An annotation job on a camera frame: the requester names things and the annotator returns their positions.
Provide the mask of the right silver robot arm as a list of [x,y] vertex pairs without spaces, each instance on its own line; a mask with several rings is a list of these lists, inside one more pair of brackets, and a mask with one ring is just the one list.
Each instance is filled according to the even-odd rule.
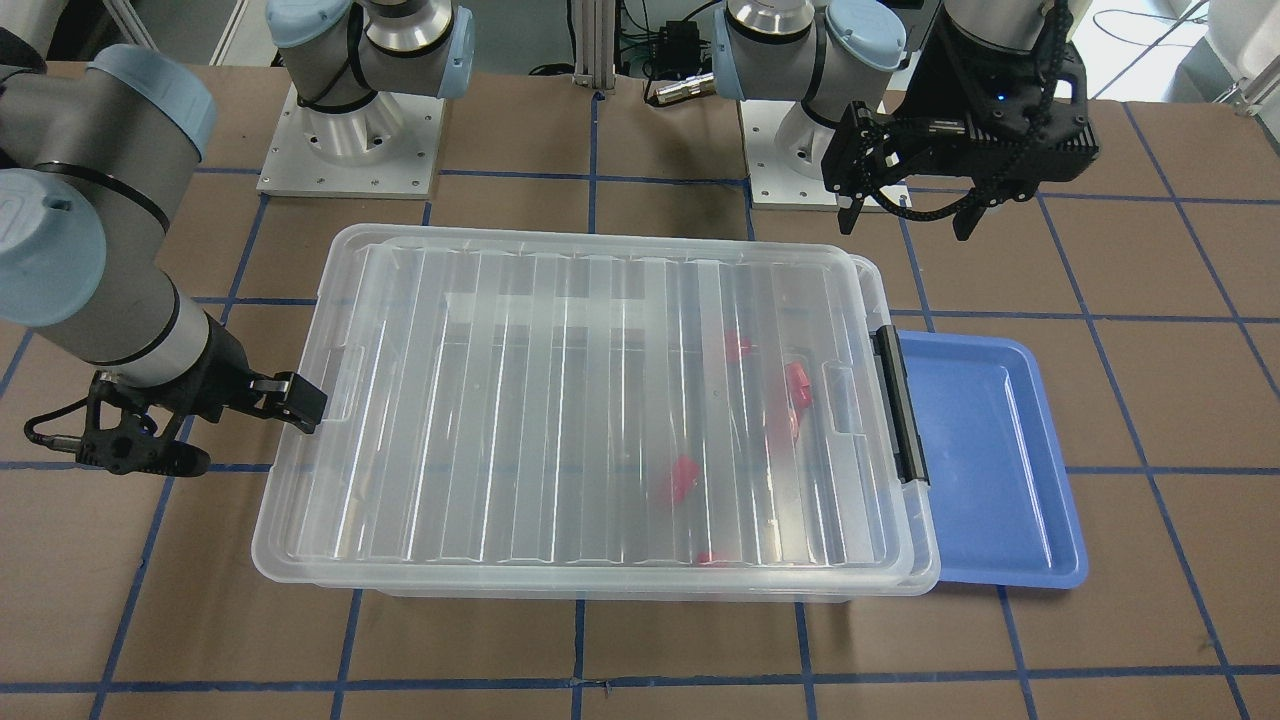
[[[394,140],[393,94],[454,99],[471,79],[475,18],[457,1],[270,1],[265,22],[328,161]],[[67,78],[4,28],[3,319],[92,366],[73,409],[111,404],[143,436],[152,406],[311,430],[323,392],[253,370],[156,261],[216,119],[201,79],[157,50],[115,44]]]

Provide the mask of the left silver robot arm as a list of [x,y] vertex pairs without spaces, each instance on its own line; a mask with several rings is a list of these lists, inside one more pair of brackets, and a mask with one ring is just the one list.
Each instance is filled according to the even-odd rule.
[[1069,1],[721,1],[714,20],[717,94],[792,105],[844,234],[874,202],[965,241],[1100,155]]

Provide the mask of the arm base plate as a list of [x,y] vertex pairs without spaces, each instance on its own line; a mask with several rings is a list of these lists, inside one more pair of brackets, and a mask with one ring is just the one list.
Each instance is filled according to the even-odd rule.
[[751,205],[765,210],[836,211],[820,160],[832,129],[810,119],[800,104],[748,100],[739,104]]
[[256,188],[273,197],[429,199],[448,102],[379,94],[346,114],[302,108],[289,88]]

